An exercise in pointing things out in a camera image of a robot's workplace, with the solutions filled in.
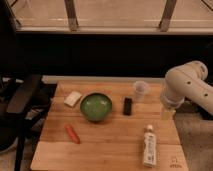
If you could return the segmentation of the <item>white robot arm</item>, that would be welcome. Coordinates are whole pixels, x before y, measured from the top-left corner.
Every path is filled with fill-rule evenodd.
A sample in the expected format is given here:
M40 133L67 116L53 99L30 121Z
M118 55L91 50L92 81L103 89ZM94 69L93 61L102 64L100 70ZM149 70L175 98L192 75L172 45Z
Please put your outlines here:
M213 86L205 82L207 76L208 69L201 61L169 69L160 95L161 118L171 119L185 99L189 99L200 107L204 120L213 121Z

